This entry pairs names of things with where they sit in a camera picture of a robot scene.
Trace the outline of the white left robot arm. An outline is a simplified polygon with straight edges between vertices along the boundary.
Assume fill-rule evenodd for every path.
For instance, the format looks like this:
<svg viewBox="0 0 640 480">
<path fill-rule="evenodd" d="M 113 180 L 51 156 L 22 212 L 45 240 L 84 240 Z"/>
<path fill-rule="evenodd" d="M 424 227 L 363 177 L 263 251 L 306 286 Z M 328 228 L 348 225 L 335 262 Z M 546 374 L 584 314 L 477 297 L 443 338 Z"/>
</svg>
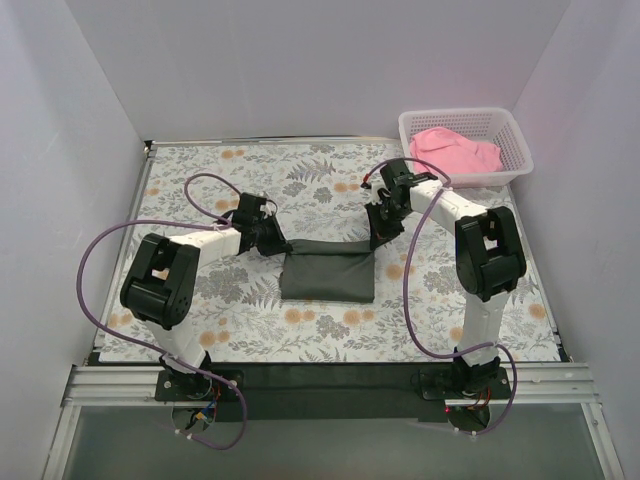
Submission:
<svg viewBox="0 0 640 480">
<path fill-rule="evenodd" d="M 199 399 L 212 388 L 210 378 L 195 372 L 208 356 L 187 324 L 198 270 L 218 260 L 257 249 L 262 256 L 291 250 L 276 218 L 210 227 L 185 235 L 146 235 L 120 292 L 120 302 L 146 324 L 172 385 Z"/>
</svg>

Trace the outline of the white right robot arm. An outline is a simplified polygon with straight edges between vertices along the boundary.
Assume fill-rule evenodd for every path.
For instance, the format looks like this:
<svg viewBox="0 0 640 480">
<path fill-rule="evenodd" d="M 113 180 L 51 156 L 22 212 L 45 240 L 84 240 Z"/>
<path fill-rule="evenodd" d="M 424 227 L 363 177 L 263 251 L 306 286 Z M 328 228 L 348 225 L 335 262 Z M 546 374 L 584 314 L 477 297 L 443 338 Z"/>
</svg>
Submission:
<svg viewBox="0 0 640 480">
<path fill-rule="evenodd" d="M 465 291 L 463 334 L 453 353 L 428 355 L 452 361 L 445 381 L 452 390 L 487 389 L 499 375 L 499 334 L 508 295 L 527 270 L 513 212 L 504 206 L 488 209 L 473 203 L 439 180 L 411 186 L 375 182 L 363 187 L 370 192 L 365 208 L 373 249 L 398 237 L 411 213 L 421 218 L 410 241 L 407 263 L 428 219 L 454 236 L 455 270 Z"/>
</svg>

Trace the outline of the dark grey t shirt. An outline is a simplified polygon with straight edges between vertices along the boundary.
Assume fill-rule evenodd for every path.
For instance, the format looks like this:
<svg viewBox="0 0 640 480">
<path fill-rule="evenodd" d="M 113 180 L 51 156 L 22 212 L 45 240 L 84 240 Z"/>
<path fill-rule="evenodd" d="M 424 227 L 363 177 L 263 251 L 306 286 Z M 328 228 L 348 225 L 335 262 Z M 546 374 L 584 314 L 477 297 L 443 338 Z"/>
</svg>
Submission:
<svg viewBox="0 0 640 480">
<path fill-rule="evenodd" d="M 282 300 L 369 304 L 375 298 L 375 253 L 368 241 L 295 239 L 280 276 Z"/>
</svg>

